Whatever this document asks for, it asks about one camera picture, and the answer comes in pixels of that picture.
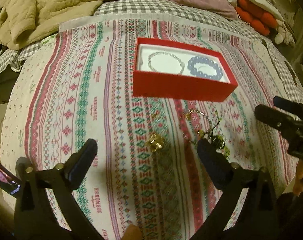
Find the operator right hand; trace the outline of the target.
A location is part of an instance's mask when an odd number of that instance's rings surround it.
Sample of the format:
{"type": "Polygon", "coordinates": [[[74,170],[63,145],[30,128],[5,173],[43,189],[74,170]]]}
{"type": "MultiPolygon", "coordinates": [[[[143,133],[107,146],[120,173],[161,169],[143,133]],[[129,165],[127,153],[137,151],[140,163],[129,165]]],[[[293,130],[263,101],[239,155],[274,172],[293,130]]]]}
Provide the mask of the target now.
{"type": "Polygon", "coordinates": [[[303,160],[300,159],[296,167],[293,193],[298,197],[303,192],[303,160]]]}

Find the operator left hand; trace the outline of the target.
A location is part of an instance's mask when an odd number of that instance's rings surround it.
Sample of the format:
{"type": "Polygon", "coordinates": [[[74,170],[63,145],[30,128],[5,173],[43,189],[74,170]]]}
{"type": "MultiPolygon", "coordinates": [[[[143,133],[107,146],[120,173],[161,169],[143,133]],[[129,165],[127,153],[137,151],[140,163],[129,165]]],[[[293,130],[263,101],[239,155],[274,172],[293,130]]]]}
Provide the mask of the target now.
{"type": "Polygon", "coordinates": [[[134,225],[134,224],[130,224],[123,237],[121,238],[121,240],[142,240],[142,232],[139,229],[138,226],[134,225]]]}

